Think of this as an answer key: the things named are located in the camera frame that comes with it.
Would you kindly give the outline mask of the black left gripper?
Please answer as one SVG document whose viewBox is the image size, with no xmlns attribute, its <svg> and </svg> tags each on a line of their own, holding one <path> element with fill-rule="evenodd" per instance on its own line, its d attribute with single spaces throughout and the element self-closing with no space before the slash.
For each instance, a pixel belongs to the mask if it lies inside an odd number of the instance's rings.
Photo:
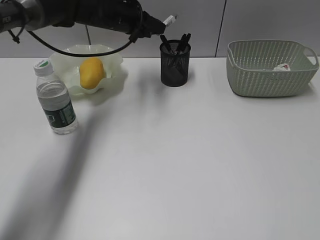
<svg viewBox="0 0 320 240">
<path fill-rule="evenodd" d="M 132 35 L 138 38 L 150 38 L 152 35 L 162 35 L 166 25 L 143 12 L 138 0 L 113 0 L 111 4 L 110 30 Z"/>
</svg>

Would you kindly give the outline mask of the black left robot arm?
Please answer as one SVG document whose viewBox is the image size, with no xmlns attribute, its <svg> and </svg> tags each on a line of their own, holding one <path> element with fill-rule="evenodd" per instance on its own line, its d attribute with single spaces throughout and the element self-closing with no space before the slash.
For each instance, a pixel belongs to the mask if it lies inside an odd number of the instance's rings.
<svg viewBox="0 0 320 240">
<path fill-rule="evenodd" d="M 5 0 L 0 3 L 1 32 L 23 27 L 35 31 L 48 26 L 88 25 L 139 38 L 161 35 L 166 25 L 143 11 L 137 0 Z"/>
</svg>

